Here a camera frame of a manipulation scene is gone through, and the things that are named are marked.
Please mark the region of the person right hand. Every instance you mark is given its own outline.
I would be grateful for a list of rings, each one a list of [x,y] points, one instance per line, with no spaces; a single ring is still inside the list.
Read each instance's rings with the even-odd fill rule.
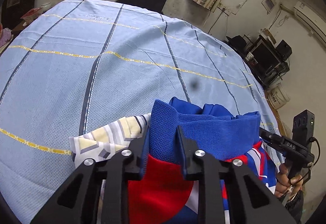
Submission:
[[[277,183],[275,196],[277,198],[280,198],[283,195],[289,195],[289,199],[292,199],[302,189],[303,180],[300,181],[302,176],[298,174],[292,179],[289,179],[288,174],[289,170],[285,163],[281,164],[279,166],[279,172],[276,175]]]

